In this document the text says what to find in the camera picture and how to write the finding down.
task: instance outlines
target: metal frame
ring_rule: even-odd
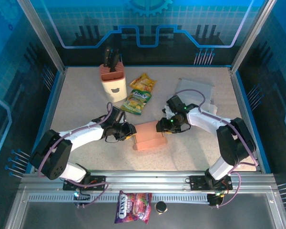
[[[239,103],[240,112],[243,119],[249,124],[249,130],[253,134],[252,124],[245,108],[245,102],[242,97],[240,86],[236,78],[236,71],[241,62],[245,58],[249,48],[251,47],[254,39],[260,32],[263,24],[265,23],[271,9],[273,8],[276,0],[269,0],[263,6],[260,17],[257,19],[250,35],[243,43],[240,51],[238,52],[232,64],[231,80],[235,89],[237,101]],[[65,66],[63,65],[49,35],[47,34],[37,12],[33,8],[29,0],[18,0],[24,13],[29,19],[31,25],[36,31],[42,44],[46,48],[50,57],[52,58],[57,69],[63,73]],[[257,158],[260,162],[260,169],[265,172],[263,161],[257,149]],[[107,177],[110,186],[107,190],[105,198],[101,201],[116,202],[117,194],[120,190],[125,192],[152,192],[159,198],[166,198],[166,195],[177,197],[172,202],[180,202],[183,197],[203,197],[206,192],[191,191],[190,186],[185,183],[185,179],[191,175],[203,176],[203,172],[197,171],[93,171],[95,175],[103,175]],[[286,212],[284,210],[282,199],[279,195],[276,181],[272,174],[261,174],[260,172],[240,172],[242,183],[239,193],[240,194],[265,194],[268,199],[269,209],[277,228],[286,228]],[[238,176],[232,175],[232,182],[234,193],[238,184]],[[15,197],[6,227],[7,229],[17,229],[25,218],[25,212],[29,202],[74,202],[73,192],[62,190],[63,181],[57,179],[50,181],[44,178],[38,178],[36,174],[25,174],[21,180],[18,193]],[[91,197],[95,198],[99,192],[91,192]],[[187,202],[194,203],[194,199],[186,199]]]
[[[236,100],[238,103],[240,114],[241,114],[244,122],[246,123],[246,125],[249,129],[249,132],[250,132],[251,136],[253,137],[254,141],[258,142],[256,139],[255,132],[253,130],[253,124],[252,124],[251,119],[249,117],[249,113],[248,113],[248,110],[246,108],[245,100],[242,96],[240,84],[238,82],[236,74],[231,72],[230,76],[231,76],[231,82],[232,82],[232,86],[234,88],[234,92],[235,92],[235,96],[236,96]],[[254,155],[257,157],[257,160],[259,162],[259,166],[257,167],[257,170],[262,171],[262,173],[266,173],[266,169],[264,166],[264,162],[262,160],[262,156],[261,156],[261,152],[260,152],[260,148],[259,148],[258,144],[256,144],[256,151],[254,152]]]
[[[17,0],[17,2],[21,6],[24,14],[27,16],[29,22],[31,23],[44,48],[51,57],[56,68],[59,72],[63,73],[65,71],[65,66],[30,0]]]
[[[172,194],[173,197],[178,196],[179,199],[167,199],[169,202],[182,202],[180,197],[200,197],[205,195],[200,191],[191,191],[189,184],[185,183],[185,179],[190,175],[201,176],[204,172],[197,171],[93,171],[94,175],[106,176],[110,183],[107,191],[109,197],[117,196],[120,190],[125,192],[152,192],[158,198],[164,199],[167,195]],[[279,195],[276,181],[272,174],[260,174],[257,172],[241,172],[242,177],[241,188],[239,194],[265,194],[269,209],[276,228],[286,229],[286,212],[284,210],[282,199]],[[238,184],[238,176],[231,176],[234,193]],[[18,193],[14,200],[14,204],[6,224],[6,229],[20,228],[25,218],[28,202],[74,202],[72,191],[62,190],[63,181],[57,179],[50,181],[48,179],[39,178],[36,174],[27,174],[22,180],[18,189]],[[91,191],[93,196],[97,196],[99,192]],[[205,199],[196,201],[184,198],[187,203],[205,203]],[[116,202],[116,198],[106,198],[103,202]]]
[[[35,148],[37,147],[39,141],[41,140],[41,137],[43,136],[43,134],[50,129],[51,127],[51,123],[54,117],[54,113],[55,113],[55,109],[58,103],[58,99],[60,97],[61,94],[61,89],[62,89],[62,85],[63,82],[65,80],[66,77],[66,73],[67,73],[68,68],[65,69],[65,71],[63,73],[59,73],[57,72],[57,75],[55,77],[55,81],[52,87],[52,91],[50,93],[49,96],[49,100],[47,102],[47,106],[45,108],[42,120],[41,120],[41,124],[36,136],[36,140],[33,146],[33,151],[35,150]],[[28,164],[27,169],[26,169],[26,173],[31,173],[33,172],[33,167],[31,164]]]
[[[259,17],[257,18],[253,29],[251,30],[249,36],[247,36],[246,40],[244,41],[244,43],[240,47],[238,53],[236,54],[236,57],[234,58],[234,60],[232,62],[232,65],[231,65],[232,66],[232,69],[231,69],[232,73],[236,73],[240,64],[244,60],[244,58],[247,55],[251,45],[253,44],[255,38],[260,33],[260,31],[261,31],[265,21],[267,20],[267,18],[269,16],[273,6],[275,5],[275,3],[276,3],[276,0],[268,0],[268,2],[266,2],[263,5],[263,8],[261,9],[261,13],[260,13]]]

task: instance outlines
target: green snack bag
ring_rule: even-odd
[[[152,94],[150,92],[143,92],[134,89],[127,97],[125,103],[121,106],[121,109],[135,115],[141,115],[144,105],[151,99],[151,97]]]

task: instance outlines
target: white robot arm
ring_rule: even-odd
[[[209,186],[224,178],[248,156],[255,161],[252,155],[255,143],[241,118],[231,120],[206,112],[194,104],[186,106],[177,95],[167,101],[163,112],[166,118],[157,123],[158,132],[182,133],[194,125],[217,136],[221,156],[206,170],[205,179]],[[189,127],[182,130],[182,125]]]
[[[65,131],[48,130],[30,157],[30,163],[50,180],[64,178],[80,184],[89,182],[90,172],[84,167],[68,162],[70,153],[92,141],[113,135],[123,141],[136,133],[135,127],[126,122],[125,112],[112,107],[108,115],[92,120],[87,125]]]

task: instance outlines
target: knife handle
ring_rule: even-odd
[[[104,67],[108,67],[110,51],[111,47],[107,45],[104,52]]]
[[[118,51],[115,51],[112,54],[112,57],[110,58],[110,72],[116,72],[115,67],[117,65],[117,63],[119,62],[120,59],[120,54]]]

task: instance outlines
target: snack bag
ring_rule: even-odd
[[[135,115],[141,115],[144,105],[151,99],[150,92],[132,90],[127,100],[121,106],[121,109]]]
[[[123,193],[120,191],[114,223],[136,221],[148,223],[152,210],[152,193]]]
[[[156,80],[151,80],[146,73],[143,73],[138,79],[132,81],[130,86],[133,89],[151,92],[156,82]]]

